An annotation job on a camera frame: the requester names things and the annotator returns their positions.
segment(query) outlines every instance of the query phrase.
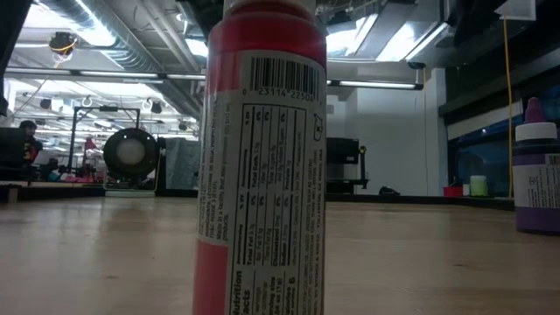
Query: wooden table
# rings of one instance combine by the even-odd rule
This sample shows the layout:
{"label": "wooden table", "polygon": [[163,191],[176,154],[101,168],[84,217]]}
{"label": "wooden table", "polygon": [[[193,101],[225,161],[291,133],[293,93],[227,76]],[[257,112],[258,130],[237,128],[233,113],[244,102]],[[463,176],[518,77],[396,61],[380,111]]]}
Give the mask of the wooden table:
{"label": "wooden table", "polygon": [[[560,238],[461,206],[327,206],[325,314],[558,314]],[[190,314],[194,199],[0,205],[0,313]]]}

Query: red object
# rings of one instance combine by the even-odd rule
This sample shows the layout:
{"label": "red object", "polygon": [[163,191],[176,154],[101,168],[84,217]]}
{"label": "red object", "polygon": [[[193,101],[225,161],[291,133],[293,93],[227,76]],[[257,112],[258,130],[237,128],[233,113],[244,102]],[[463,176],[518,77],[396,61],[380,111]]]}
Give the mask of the red object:
{"label": "red object", "polygon": [[544,123],[543,109],[541,108],[541,101],[536,97],[528,100],[527,110],[525,111],[525,123]]}
{"label": "red object", "polygon": [[[237,4],[213,28],[208,42],[206,97],[240,87],[241,65],[237,59],[240,51],[295,53],[326,68],[325,37],[315,26],[314,16],[296,4],[271,1]],[[228,248],[199,239],[196,255],[193,315],[224,315]]]}
{"label": "red object", "polygon": [[463,187],[444,187],[444,197],[463,197]]}
{"label": "red object", "polygon": [[94,141],[90,137],[86,138],[86,144],[84,145],[84,147],[86,148],[86,150],[97,149],[97,145],[95,145]]}

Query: ceiling light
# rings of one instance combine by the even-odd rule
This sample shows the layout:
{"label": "ceiling light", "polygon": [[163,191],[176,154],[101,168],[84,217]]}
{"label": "ceiling light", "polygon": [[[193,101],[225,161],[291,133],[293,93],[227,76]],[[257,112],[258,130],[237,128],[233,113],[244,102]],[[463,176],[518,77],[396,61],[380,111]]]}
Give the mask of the ceiling light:
{"label": "ceiling light", "polygon": [[124,71],[80,71],[83,76],[94,76],[94,77],[108,77],[108,78],[139,78],[139,79],[157,79],[157,73],[132,73]]}
{"label": "ceiling light", "polygon": [[61,69],[41,69],[41,68],[23,68],[17,66],[10,66],[6,68],[11,74],[35,74],[35,75],[70,75],[69,70]]}
{"label": "ceiling light", "polygon": [[435,31],[433,31],[427,38],[424,38],[420,44],[414,48],[414,50],[409,53],[408,56],[405,57],[405,59],[407,61],[413,59],[414,57],[416,57],[416,55],[418,55],[418,53],[420,53],[424,48],[426,48],[426,46],[431,43],[432,40],[434,40],[441,32],[443,32],[445,29],[447,28],[447,24],[446,23],[442,23],[440,24],[437,29]]}
{"label": "ceiling light", "polygon": [[208,57],[208,47],[204,42],[196,39],[185,39],[185,42],[193,55]]}
{"label": "ceiling light", "polygon": [[410,24],[404,24],[401,29],[395,33],[393,38],[385,45],[383,51],[375,58],[377,61],[400,61],[415,46],[414,29]]}
{"label": "ceiling light", "polygon": [[16,43],[16,48],[46,48],[48,44]]}
{"label": "ceiling light", "polygon": [[396,88],[396,89],[414,89],[416,84],[412,83],[391,83],[391,82],[368,82],[368,81],[341,81],[341,87],[353,88]]}
{"label": "ceiling light", "polygon": [[106,121],[94,121],[94,124],[100,125],[105,128],[111,128],[111,126],[113,125],[111,122]]}
{"label": "ceiling light", "polygon": [[360,24],[360,26],[358,26],[358,33],[355,35],[353,43],[348,46],[348,49],[346,49],[346,56],[349,56],[358,51],[361,43],[363,43],[364,39],[366,39],[366,36],[369,34],[369,31],[371,31],[371,28],[374,26],[377,17],[377,14],[372,14],[366,18],[363,24]]}
{"label": "ceiling light", "polygon": [[193,135],[181,135],[181,134],[167,134],[167,135],[157,135],[157,137],[162,137],[162,138],[174,138],[174,137],[180,137],[180,138],[184,138],[186,140],[192,140],[192,141],[198,141],[199,139],[196,136]]}
{"label": "ceiling light", "polygon": [[[49,130],[49,129],[37,129],[35,131],[39,134],[47,134],[47,135],[63,135],[63,136],[71,136],[72,131],[70,130]],[[76,130],[75,135],[79,136],[90,136],[90,135],[100,135],[100,136],[111,136],[115,132],[110,131],[88,131],[88,130]]]}
{"label": "ceiling light", "polygon": [[[80,114],[81,116],[83,116],[84,114],[86,114],[86,111],[85,111],[85,110],[80,110],[80,111],[78,112],[78,114]],[[89,118],[97,119],[97,116],[94,115],[94,114],[91,114],[91,113],[87,113],[86,116],[89,117]]]}
{"label": "ceiling light", "polygon": [[171,80],[197,80],[204,81],[207,77],[204,74],[167,74],[167,78]]}
{"label": "ceiling light", "polygon": [[347,49],[354,42],[356,30],[337,31],[326,37],[326,51],[334,53]]}

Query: ductwork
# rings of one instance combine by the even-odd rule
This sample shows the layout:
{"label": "ductwork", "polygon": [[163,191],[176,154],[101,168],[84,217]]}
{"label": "ductwork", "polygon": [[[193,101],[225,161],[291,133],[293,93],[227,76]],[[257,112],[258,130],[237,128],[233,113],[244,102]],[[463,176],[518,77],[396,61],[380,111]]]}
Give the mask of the ductwork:
{"label": "ductwork", "polygon": [[[124,70],[138,73],[162,73],[163,67],[103,0],[40,0],[50,11],[76,23],[80,31],[95,32],[101,27],[115,39],[113,52],[103,52]],[[148,84],[159,91],[181,114],[200,117],[199,102],[181,91],[176,83]]]}

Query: exposed pipe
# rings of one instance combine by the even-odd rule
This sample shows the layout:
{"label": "exposed pipe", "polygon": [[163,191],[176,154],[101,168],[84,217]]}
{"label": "exposed pipe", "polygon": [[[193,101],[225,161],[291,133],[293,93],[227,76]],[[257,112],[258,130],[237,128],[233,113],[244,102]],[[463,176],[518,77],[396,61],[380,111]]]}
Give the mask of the exposed pipe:
{"label": "exposed pipe", "polygon": [[[94,30],[101,23],[115,37],[115,43],[110,48],[124,49],[124,51],[103,52],[103,54],[124,70],[142,73],[164,71],[164,68],[140,43],[140,40],[104,1],[40,0],[40,3],[62,18],[76,23],[80,27],[80,31]],[[150,87],[161,92],[178,112],[200,117],[200,105],[196,98],[184,93],[182,87],[169,81],[160,85],[150,85]]]}
{"label": "exposed pipe", "polygon": [[177,58],[178,62],[185,68],[186,71],[192,71],[193,66],[186,58],[186,56],[177,48],[175,43],[167,36],[162,26],[158,23],[156,18],[152,15],[152,12],[146,7],[144,1],[136,0],[136,6],[140,11],[148,18],[148,22],[150,22],[151,27],[156,30],[157,35],[165,42],[165,44],[171,49],[171,52]]}
{"label": "exposed pipe", "polygon": [[162,12],[161,8],[156,3],[154,3],[153,0],[140,0],[140,1],[143,1],[151,8],[150,13],[153,13],[154,17],[157,18],[159,22],[161,22],[161,24],[165,27],[165,29],[167,30],[166,35],[169,35],[171,39],[173,39],[175,44],[177,44],[178,49],[185,55],[186,59],[191,64],[192,70],[194,70],[194,72],[199,72],[200,67],[199,64],[196,62],[193,53],[186,45],[186,42],[177,34],[175,28],[173,28],[173,25],[169,22],[165,14]]}

